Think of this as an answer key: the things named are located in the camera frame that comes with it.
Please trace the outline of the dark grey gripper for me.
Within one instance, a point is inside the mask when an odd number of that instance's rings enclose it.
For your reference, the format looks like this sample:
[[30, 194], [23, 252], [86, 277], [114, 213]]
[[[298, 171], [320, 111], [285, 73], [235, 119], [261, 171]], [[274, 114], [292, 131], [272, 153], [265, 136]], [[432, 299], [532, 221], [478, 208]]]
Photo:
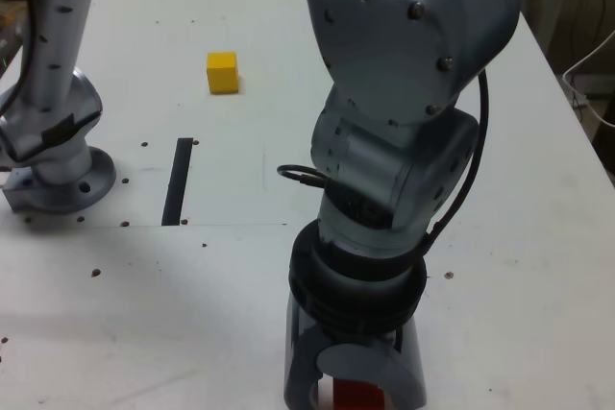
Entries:
[[290, 294], [283, 380], [286, 407], [317, 409], [323, 374], [375, 385], [396, 409], [420, 409], [427, 404], [413, 320], [384, 334], [344, 334], [312, 318]]

